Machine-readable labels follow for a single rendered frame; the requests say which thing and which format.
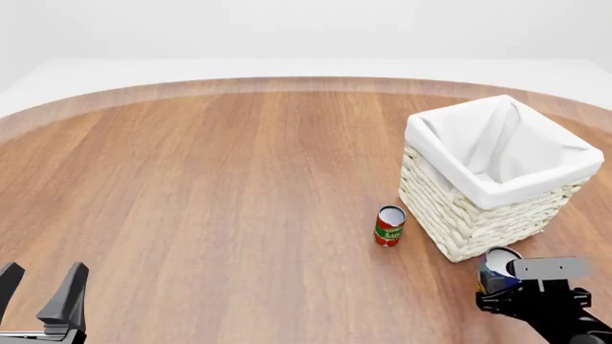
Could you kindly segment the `dark blue soup can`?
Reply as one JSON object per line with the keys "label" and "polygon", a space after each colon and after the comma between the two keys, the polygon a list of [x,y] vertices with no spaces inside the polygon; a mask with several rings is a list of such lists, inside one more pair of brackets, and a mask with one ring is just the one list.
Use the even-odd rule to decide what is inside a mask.
{"label": "dark blue soup can", "polygon": [[493,247],[488,249],[480,258],[478,266],[478,287],[484,294],[511,289],[520,283],[520,280],[508,272],[507,265],[522,256],[507,247]]}

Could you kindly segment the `red tomato sauce can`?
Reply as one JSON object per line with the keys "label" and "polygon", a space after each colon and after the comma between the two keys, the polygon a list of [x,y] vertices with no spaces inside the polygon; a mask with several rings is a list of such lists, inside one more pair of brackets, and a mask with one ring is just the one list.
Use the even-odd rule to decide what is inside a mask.
{"label": "red tomato sauce can", "polygon": [[373,231],[375,243],[382,247],[396,246],[403,234],[405,220],[405,211],[398,205],[383,205]]}

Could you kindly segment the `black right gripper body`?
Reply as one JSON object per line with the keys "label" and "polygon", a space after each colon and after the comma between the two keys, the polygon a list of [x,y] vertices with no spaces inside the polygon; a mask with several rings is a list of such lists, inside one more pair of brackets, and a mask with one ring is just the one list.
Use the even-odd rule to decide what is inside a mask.
{"label": "black right gripper body", "polygon": [[574,314],[592,306],[592,295],[571,289],[568,280],[524,280],[493,293],[478,291],[475,303],[482,312],[529,320],[541,314]]}

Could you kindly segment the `wicker basket with white liner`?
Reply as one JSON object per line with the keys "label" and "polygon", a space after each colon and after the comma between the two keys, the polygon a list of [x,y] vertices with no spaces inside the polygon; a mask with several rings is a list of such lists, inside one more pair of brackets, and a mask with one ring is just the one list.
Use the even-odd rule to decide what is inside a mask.
{"label": "wicker basket with white liner", "polygon": [[408,117],[399,197],[453,263],[538,234],[602,151],[512,97]]}

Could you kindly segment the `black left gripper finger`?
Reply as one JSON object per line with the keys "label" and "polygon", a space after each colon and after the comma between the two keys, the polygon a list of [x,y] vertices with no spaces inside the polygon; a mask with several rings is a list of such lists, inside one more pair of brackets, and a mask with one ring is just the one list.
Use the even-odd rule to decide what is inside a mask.
{"label": "black left gripper finger", "polygon": [[44,324],[44,334],[86,331],[84,300],[89,269],[74,263],[51,300],[36,315]]}
{"label": "black left gripper finger", "polygon": [[14,262],[0,269],[0,323],[24,274],[25,270]]}

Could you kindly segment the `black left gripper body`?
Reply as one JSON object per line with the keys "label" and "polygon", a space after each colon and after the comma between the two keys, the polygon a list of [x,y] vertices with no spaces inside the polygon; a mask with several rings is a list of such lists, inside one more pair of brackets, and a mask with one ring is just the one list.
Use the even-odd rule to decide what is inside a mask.
{"label": "black left gripper body", "polygon": [[84,344],[86,326],[46,326],[43,332],[0,332],[0,344]]}

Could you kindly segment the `grey plate on black stalk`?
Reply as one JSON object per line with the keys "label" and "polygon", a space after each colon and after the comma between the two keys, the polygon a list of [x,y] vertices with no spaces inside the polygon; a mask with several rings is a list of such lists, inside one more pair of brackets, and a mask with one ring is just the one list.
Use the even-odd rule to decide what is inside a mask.
{"label": "grey plate on black stalk", "polygon": [[548,257],[512,260],[506,270],[522,281],[536,281],[539,291],[545,292],[545,281],[581,278],[589,273],[586,260],[580,257]]}

